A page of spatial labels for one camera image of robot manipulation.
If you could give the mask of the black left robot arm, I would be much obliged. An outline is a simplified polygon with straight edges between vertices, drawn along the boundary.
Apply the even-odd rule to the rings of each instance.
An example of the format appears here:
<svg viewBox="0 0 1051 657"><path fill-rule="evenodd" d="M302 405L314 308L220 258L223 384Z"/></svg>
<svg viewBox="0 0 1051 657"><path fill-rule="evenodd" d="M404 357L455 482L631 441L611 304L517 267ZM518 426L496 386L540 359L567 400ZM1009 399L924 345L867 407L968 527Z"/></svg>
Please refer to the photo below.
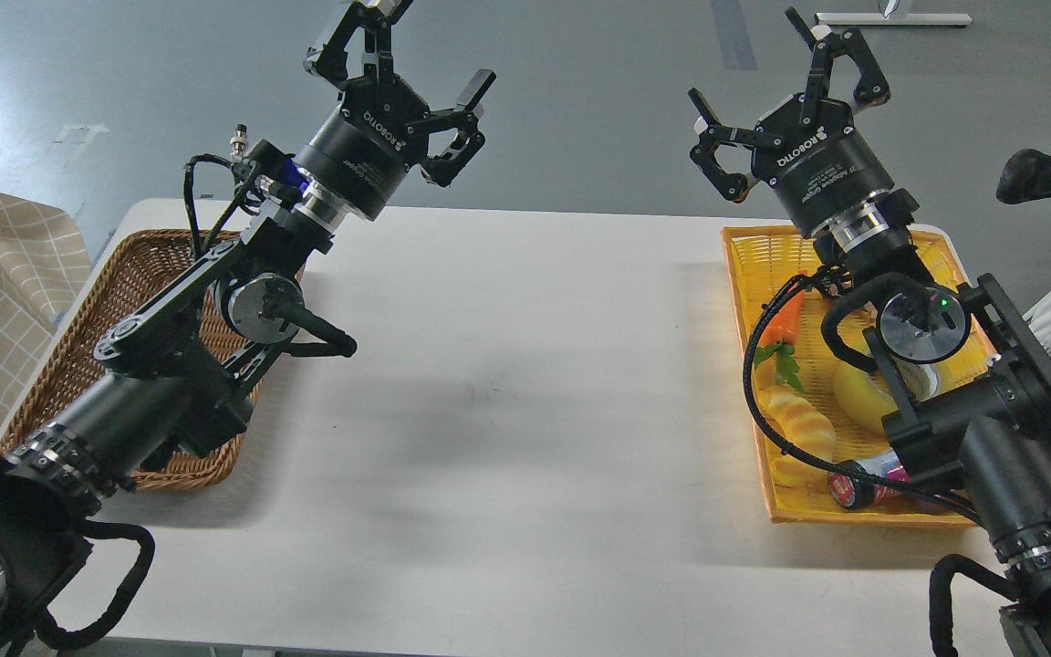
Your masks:
<svg viewBox="0 0 1051 657"><path fill-rule="evenodd" d="M305 70L337 103L297 153L250 144L186 165L192 264L97 341L101 377L0 454L0 650L33 639L88 646L133 602L154 539L96 519L132 474L172 453L204 457L242 435L251 392L280 355L343 357L358 344L309 310L297 275L347 215L375 220L412 168L449 186L485 146L480 103L495 74L475 71L453 107L429 104L395 71L393 26L406 1L354 1Z"/></svg>

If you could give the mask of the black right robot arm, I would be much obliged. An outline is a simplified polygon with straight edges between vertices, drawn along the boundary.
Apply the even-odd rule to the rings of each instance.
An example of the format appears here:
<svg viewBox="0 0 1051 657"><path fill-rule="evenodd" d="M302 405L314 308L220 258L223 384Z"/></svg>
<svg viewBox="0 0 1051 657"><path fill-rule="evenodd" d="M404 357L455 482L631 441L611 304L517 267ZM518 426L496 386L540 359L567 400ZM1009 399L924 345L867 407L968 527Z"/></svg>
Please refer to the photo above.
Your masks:
<svg viewBox="0 0 1051 657"><path fill-rule="evenodd" d="M781 456L826 475L842 505L875 504L889 489L976 523L1002 566L940 558L929 583L929 633L937 656L952 641L952 580L1002 596L1000 624L1015 656L1051 656L1051 357L997 280L943 286L911 235L918 201L897 187L856 128L856 115L887 103L891 88L852 26L786 16L810 53L804 90L750 129L727 126L697 89L692 161L730 203L758 183L772 188L800 237L813 243L815 273L796 273L762 307L741 369L755 424ZM815 290L829 299L820 333L834 360L880 375L897 403L881 419L889 449L834 463L801 438L784 401L799 401L794 350L763 335Z"/></svg>

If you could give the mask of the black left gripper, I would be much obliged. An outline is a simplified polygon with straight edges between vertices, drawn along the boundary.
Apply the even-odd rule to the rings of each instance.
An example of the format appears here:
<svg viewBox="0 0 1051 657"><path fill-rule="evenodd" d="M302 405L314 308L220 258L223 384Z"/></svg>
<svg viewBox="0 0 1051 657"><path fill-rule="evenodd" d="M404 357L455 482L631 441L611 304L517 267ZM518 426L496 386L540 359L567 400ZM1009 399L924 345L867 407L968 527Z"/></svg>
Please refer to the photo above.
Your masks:
<svg viewBox="0 0 1051 657"><path fill-rule="evenodd" d="M485 146L480 100L493 86L495 71L475 71L451 109L431 112L421 96L395 75L391 30L411 5L350 1L304 58L305 71L341 93L332 115L296 155L296 166L369 221L380 215L413 166L420 165L425 182L447 187ZM348 46L358 33L363 74L351 79ZM379 99L377 84L390 95ZM455 130L450 145L427 155L427 137L447 130Z"/></svg>

